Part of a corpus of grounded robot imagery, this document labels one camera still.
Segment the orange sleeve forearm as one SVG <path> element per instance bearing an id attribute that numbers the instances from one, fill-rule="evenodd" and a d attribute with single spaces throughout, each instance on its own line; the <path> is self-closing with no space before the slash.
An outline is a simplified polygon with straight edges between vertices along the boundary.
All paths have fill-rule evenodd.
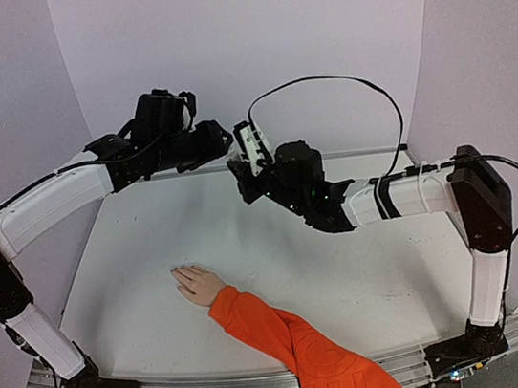
<path id="1" fill-rule="evenodd" d="M 227 286 L 209 316 L 250 348 L 279 360 L 300 388 L 402 388 L 371 359 L 340 347 L 299 315 Z"/>

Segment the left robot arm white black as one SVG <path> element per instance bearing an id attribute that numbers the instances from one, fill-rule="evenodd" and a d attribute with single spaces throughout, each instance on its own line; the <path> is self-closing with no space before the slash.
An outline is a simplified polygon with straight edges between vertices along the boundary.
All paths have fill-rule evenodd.
<path id="1" fill-rule="evenodd" d="M 0 204 L 0 323 L 22 351 L 42 360 L 68 388 L 108 388 L 85 354 L 39 309 L 15 267 L 20 252 L 85 205 L 164 170 L 196 170 L 224 157 L 233 137 L 196 118 L 192 93 L 152 90 L 117 133 L 88 143 L 61 168 Z"/>

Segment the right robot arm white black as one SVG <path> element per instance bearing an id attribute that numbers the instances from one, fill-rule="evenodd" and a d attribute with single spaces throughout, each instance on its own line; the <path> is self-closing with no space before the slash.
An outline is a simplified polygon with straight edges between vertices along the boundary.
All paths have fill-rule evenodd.
<path id="1" fill-rule="evenodd" d="M 271 161 L 227 161 L 246 204 L 268 198 L 311 228 L 352 232 L 374 222 L 458 213 L 473 258 L 469 323 L 491 327 L 500 319 L 513 243 L 510 188 L 473 146 L 449 160 L 411 165 L 371 179 L 325 179 L 321 154 L 304 141 L 282 144 Z"/>

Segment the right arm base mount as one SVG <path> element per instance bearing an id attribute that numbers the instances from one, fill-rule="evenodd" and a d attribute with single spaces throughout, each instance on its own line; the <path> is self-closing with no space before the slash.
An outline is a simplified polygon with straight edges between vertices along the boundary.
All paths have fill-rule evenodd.
<path id="1" fill-rule="evenodd" d="M 425 348 L 432 381 L 449 377 L 455 371 L 474 367 L 508 349 L 504 325 L 499 321 L 491 326 L 475 325 L 467 319 L 464 333 L 433 343 Z"/>

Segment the mannequin hand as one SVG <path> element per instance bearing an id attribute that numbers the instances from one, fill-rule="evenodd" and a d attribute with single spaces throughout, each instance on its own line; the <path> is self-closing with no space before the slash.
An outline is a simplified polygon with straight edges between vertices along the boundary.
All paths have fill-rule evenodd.
<path id="1" fill-rule="evenodd" d="M 183 297 L 200 307 L 211 307 L 226 286 L 218 275 L 201 266 L 178 266 L 170 272 Z"/>

